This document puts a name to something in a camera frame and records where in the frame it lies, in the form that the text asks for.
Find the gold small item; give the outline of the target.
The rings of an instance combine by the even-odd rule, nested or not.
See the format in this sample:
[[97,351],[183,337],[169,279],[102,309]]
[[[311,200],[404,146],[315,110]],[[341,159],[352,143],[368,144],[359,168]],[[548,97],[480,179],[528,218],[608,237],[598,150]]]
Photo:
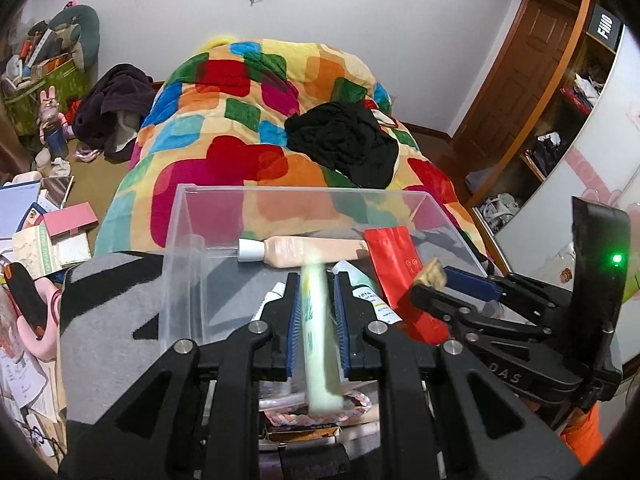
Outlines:
[[431,258],[413,279],[413,285],[423,285],[436,290],[444,290],[447,286],[447,275],[444,266],[437,258]]

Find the white slim pen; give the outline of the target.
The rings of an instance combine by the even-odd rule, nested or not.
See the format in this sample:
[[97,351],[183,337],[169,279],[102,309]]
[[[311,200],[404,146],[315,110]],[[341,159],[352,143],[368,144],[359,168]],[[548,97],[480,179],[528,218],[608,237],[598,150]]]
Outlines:
[[262,303],[260,304],[257,312],[252,317],[252,320],[253,321],[260,320],[262,318],[262,311],[265,309],[265,306],[270,302],[280,300],[284,296],[284,293],[285,293],[285,284],[283,282],[277,282],[276,284],[274,284],[273,288],[270,289],[270,291],[265,294],[265,297],[262,300]]

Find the red pouch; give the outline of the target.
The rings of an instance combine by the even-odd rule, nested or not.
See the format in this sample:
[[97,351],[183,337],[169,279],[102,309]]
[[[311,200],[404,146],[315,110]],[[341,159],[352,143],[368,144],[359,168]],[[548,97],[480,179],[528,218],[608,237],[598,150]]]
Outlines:
[[437,346],[448,336],[447,325],[416,308],[410,300],[413,280],[423,269],[405,226],[363,231],[378,284],[387,304],[401,318],[404,332],[417,341]]

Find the pale green tube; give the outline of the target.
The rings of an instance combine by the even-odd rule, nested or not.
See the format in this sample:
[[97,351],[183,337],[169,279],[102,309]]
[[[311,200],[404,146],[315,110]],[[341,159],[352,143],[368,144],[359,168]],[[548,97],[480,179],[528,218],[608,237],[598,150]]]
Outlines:
[[322,263],[300,268],[302,335],[309,414],[329,416],[343,409],[340,349],[331,315],[329,280]]

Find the white green ointment tube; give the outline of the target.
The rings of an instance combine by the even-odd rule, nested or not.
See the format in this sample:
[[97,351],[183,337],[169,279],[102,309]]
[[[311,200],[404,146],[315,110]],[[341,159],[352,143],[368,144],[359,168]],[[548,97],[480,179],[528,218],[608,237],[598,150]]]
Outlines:
[[378,286],[374,284],[374,281],[356,266],[346,260],[341,260],[332,266],[331,272],[334,275],[342,272],[348,275],[349,283],[352,285],[352,296],[366,300],[372,306],[379,321],[388,325],[401,322],[401,317],[378,294]]

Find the beige cosmetic tube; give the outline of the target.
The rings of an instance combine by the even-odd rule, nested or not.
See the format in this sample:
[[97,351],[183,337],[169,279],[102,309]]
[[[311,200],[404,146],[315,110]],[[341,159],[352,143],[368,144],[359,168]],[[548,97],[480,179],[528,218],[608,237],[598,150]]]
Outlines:
[[304,236],[272,236],[266,240],[238,239],[239,262],[262,262],[277,269],[368,257],[369,248],[364,240]]

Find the clear plastic storage box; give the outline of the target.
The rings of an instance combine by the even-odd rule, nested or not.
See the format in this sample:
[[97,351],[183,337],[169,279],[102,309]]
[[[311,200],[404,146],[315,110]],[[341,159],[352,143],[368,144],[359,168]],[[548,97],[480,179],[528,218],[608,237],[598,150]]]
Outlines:
[[485,273],[427,192],[179,185],[164,253],[160,348],[226,338],[310,260],[349,260],[372,275],[364,232],[401,226],[422,262]]

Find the grey black blanket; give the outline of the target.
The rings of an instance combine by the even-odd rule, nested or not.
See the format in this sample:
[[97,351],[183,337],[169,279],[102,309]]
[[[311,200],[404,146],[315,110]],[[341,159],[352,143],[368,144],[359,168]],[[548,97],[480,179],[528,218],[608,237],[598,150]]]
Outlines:
[[111,252],[68,271],[60,357],[68,428],[94,424],[160,356],[163,257]]

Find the white wardrobe door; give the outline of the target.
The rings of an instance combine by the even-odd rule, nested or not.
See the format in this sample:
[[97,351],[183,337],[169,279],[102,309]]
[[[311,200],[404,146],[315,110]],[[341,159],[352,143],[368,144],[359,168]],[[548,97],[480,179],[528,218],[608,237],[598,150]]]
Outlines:
[[550,176],[497,234],[511,269],[532,275],[572,241],[572,198],[612,205],[639,169],[639,41],[624,27],[611,73]]

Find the black clothing pile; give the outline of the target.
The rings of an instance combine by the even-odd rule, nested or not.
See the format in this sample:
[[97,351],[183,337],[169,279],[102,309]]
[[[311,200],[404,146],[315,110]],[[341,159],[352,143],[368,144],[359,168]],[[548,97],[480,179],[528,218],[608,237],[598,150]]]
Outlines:
[[284,123],[286,146],[337,171],[360,188],[387,188],[398,143],[361,102],[327,102]]

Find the pink lidded box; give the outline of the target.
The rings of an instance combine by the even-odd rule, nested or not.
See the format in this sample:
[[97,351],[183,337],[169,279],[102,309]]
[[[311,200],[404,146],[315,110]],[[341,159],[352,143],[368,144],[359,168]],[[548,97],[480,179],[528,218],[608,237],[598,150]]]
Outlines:
[[88,202],[68,206],[43,215],[43,223],[51,238],[73,236],[98,224],[98,218]]

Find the wooden door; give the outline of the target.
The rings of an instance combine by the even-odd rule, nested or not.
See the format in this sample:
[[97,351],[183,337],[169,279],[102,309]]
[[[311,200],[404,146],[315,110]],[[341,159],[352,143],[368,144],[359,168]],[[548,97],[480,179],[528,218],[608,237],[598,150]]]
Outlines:
[[574,4],[523,0],[490,81],[454,135],[456,152],[495,162],[510,148],[558,67],[576,18]]

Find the colourful patchwork quilt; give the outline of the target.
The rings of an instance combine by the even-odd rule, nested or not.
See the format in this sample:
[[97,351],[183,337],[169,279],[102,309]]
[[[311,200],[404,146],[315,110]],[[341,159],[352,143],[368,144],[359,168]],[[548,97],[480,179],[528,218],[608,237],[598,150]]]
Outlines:
[[134,140],[94,250],[159,252],[179,185],[360,188],[286,146],[285,121],[327,102],[361,102],[398,143],[384,191],[433,196],[474,248],[483,240],[449,177],[392,114],[392,100],[358,56],[318,42],[226,41],[178,66]]

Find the dark purple clothing pile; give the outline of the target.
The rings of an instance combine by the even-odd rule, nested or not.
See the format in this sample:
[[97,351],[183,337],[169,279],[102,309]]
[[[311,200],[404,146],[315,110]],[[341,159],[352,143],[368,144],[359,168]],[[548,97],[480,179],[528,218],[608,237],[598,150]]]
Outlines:
[[113,164],[128,162],[156,89],[152,78],[128,63],[110,68],[82,99],[72,121],[74,135]]

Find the blue white book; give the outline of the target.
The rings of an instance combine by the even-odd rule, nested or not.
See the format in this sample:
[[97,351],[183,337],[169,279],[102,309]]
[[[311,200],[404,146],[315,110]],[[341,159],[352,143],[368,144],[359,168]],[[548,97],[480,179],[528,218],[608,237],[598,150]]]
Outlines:
[[40,182],[30,181],[0,188],[0,237],[9,238],[32,203],[38,200]]

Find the pink rabbit toy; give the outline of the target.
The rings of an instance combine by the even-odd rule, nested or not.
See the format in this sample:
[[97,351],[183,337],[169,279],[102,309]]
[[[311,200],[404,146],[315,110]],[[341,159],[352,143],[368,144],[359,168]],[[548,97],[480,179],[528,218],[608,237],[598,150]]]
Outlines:
[[60,112],[55,86],[40,91],[39,137],[52,160],[68,157],[68,141],[75,137],[73,128]]

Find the green neck pillow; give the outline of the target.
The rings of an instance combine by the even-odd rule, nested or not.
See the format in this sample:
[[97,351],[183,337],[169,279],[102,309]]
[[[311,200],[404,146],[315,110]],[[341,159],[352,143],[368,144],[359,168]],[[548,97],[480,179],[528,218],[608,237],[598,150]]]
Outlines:
[[55,39],[62,41],[62,51],[72,56],[78,70],[88,72],[96,65],[100,47],[100,20],[91,6],[68,6],[52,18],[49,28]]

